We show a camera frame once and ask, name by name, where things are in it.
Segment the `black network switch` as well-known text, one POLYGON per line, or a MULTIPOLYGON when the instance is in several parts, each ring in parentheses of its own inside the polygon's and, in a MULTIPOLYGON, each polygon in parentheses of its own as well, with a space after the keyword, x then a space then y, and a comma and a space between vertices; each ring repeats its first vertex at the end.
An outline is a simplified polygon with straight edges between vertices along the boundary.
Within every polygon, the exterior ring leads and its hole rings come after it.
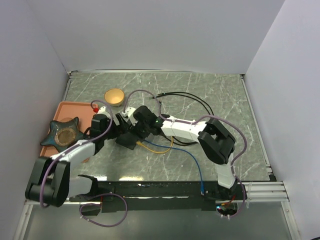
POLYGON ((139 140, 140 139, 136 135, 132 134, 131 132, 126 132, 118 136, 115 142, 127 149, 134 150, 139 140))

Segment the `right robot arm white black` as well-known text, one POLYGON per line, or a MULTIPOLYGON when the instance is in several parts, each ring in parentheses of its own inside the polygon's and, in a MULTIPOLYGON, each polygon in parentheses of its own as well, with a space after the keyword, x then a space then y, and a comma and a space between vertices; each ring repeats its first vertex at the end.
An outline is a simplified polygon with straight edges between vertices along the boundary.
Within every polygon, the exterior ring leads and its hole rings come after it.
POLYGON ((140 124, 149 133, 199 143, 206 157, 215 164, 219 195, 228 200, 236 194, 236 178, 231 170, 236 140, 219 120, 209 118, 207 121, 194 123, 171 115, 156 116, 146 106, 138 109, 129 107, 125 113, 134 126, 140 124))

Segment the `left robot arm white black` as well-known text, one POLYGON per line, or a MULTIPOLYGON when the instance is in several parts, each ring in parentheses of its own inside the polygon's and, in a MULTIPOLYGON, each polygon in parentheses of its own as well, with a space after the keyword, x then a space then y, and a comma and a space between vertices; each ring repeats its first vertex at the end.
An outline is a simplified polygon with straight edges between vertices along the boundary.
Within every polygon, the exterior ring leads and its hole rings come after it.
POLYGON ((26 189, 25 198, 36 201, 44 208, 60 207, 69 198, 82 196, 94 201, 102 194, 109 194, 97 178, 78 175, 71 178, 71 170, 83 160, 96 155, 104 146, 105 140, 120 135, 120 127, 112 116, 96 114, 91 120, 90 138, 81 139, 66 150, 50 157, 39 157, 33 166, 26 189))

